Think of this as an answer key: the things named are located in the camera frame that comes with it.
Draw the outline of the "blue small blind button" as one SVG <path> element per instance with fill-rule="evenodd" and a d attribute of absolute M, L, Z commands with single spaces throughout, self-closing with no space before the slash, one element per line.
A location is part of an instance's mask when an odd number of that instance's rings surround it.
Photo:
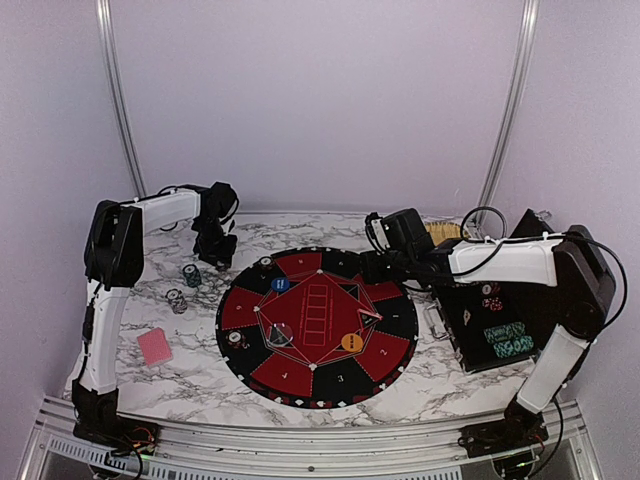
<path fill-rule="evenodd" d="M 271 289 L 277 293 L 284 293 L 290 288 L 290 281 L 287 277 L 277 277 L 271 281 Z"/>

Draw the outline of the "triangular all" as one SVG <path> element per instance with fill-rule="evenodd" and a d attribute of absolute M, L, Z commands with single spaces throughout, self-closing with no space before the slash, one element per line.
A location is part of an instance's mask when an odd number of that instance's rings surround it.
<path fill-rule="evenodd" d="M 379 313 L 365 309 L 357 310 L 357 318 L 359 322 L 358 329 L 362 331 L 377 325 L 383 320 L 383 316 Z"/>

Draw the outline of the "orange big blind button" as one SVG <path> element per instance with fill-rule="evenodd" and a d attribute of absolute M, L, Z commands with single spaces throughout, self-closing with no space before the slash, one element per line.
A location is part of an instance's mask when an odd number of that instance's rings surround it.
<path fill-rule="evenodd" d="M 349 333 L 341 338 L 341 347 L 347 352 L 358 353 L 364 347 L 364 340 L 357 333 Z"/>

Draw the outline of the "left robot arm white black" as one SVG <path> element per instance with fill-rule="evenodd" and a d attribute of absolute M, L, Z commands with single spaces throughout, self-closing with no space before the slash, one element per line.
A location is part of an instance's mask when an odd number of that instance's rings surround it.
<path fill-rule="evenodd" d="M 98 204 L 84 251 L 88 284 L 83 356 L 72 382 L 76 436 L 116 445 L 132 433 L 155 430 L 152 423 L 127 420 L 117 413 L 117 341 L 129 293 L 144 270 L 145 236 L 189 221 L 196 233 L 198 259 L 227 269 L 237 245 L 228 223 L 238 206 L 237 193 L 222 182 L 210 187 L 179 185 L 141 199 Z"/>

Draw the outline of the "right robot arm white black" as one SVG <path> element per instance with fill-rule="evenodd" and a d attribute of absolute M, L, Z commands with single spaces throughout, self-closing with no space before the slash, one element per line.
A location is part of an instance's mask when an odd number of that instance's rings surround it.
<path fill-rule="evenodd" d="M 536 354 L 535 367 L 500 421 L 463 432 L 476 442 L 515 448 L 542 424 L 542 412 L 579 370 L 591 345 L 615 319 L 609 248 L 583 225 L 501 239 L 459 235 L 434 244 L 412 209 L 369 215 L 372 246 L 362 256 L 366 282 L 413 280 L 439 304 L 468 371 L 502 358 Z"/>

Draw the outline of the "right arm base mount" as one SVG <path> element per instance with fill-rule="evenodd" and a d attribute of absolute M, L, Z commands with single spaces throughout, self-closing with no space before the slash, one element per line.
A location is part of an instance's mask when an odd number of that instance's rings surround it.
<path fill-rule="evenodd" d="M 469 458 L 476 458 L 544 443 L 548 438 L 540 422 L 526 429 L 521 423 L 503 419 L 463 427 L 457 443 Z"/>

